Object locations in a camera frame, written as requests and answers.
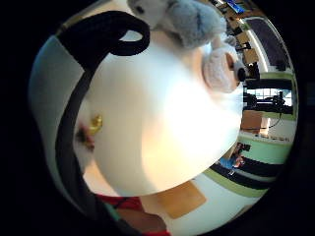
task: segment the white fabric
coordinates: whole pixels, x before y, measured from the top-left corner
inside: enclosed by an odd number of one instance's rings
[[[234,71],[229,68],[225,54],[228,54],[232,58],[233,63],[238,59],[234,47],[227,43],[215,45],[214,50],[205,60],[203,73],[211,89],[222,92],[233,92],[237,87],[237,78],[235,78]]]
[[[55,142],[62,114],[83,73],[58,38],[51,36],[35,58],[29,87],[31,111],[41,134],[48,169],[57,188],[72,203],[58,173]]]
[[[209,93],[203,56],[203,50],[183,50],[155,31],[143,53],[105,58],[86,96],[91,118],[100,114],[103,127],[94,137],[94,152],[77,152],[93,192],[143,196],[172,188],[209,168],[233,145],[242,87]]]

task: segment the black strip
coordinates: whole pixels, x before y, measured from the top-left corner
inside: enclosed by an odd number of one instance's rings
[[[248,177],[237,174],[236,172],[232,175],[229,175],[229,169],[226,169],[219,164],[214,164],[210,167],[212,170],[216,171],[221,176],[233,181],[236,184],[251,188],[251,189],[269,189],[272,186],[272,182],[262,182],[258,180],[253,180]]]
[[[119,40],[128,30],[140,33],[142,38]],[[131,56],[145,50],[150,43],[150,28],[125,12],[108,11],[81,20],[58,37],[83,68],[94,70],[109,52]]]
[[[245,164],[239,167],[240,170],[264,177],[277,177],[284,167],[282,164],[267,164],[246,157],[243,159]]]
[[[56,162],[62,183],[74,202],[88,217],[107,227],[115,221],[101,200],[89,190],[74,153],[75,123],[98,63],[108,52],[114,51],[117,55],[131,56],[145,50],[149,45],[150,30],[142,21],[122,12],[102,13],[75,26],[62,32],[59,38],[85,68],[85,73],[72,91],[58,127],[55,144]],[[119,41],[126,30],[138,30],[143,38],[136,42]],[[127,230],[129,235],[141,235],[128,224],[125,229],[130,229]]]
[[[257,84],[255,81],[246,81],[247,89],[288,89],[292,90],[291,80],[264,79]]]

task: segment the black strap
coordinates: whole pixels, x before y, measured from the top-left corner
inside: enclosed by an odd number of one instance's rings
[[[143,38],[134,42],[119,40],[127,30],[135,30],[141,33]],[[59,35],[64,46],[85,68],[85,73],[72,91],[58,127],[55,143],[56,162],[62,183],[74,202],[87,216],[99,221],[105,227],[108,226],[107,223],[114,221],[83,179],[73,149],[75,123],[82,100],[101,60],[109,52],[122,56],[142,52],[149,45],[149,35],[149,27],[144,22],[123,12],[105,12],[96,15],[75,24]],[[130,235],[138,234],[131,227],[129,231]]]
[[[120,40],[128,30],[138,32],[142,38]],[[145,50],[150,43],[150,28],[125,12],[108,11],[81,20],[58,37],[83,68],[93,71],[108,53],[131,56]]]

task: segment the yellow object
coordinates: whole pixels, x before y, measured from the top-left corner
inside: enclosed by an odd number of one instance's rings
[[[206,197],[191,182],[156,194],[161,205],[171,218],[178,218],[206,202]]]
[[[96,115],[96,117],[92,119],[91,125],[89,127],[90,134],[95,135],[101,127],[102,117],[100,115]]]

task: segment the person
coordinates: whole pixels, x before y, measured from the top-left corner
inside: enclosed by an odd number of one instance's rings
[[[229,169],[230,171],[228,172],[229,175],[234,174],[234,170],[239,168],[240,166],[245,164],[245,160],[240,153],[234,153],[231,158],[226,159],[224,157],[221,157],[219,159],[219,164],[220,166]]]

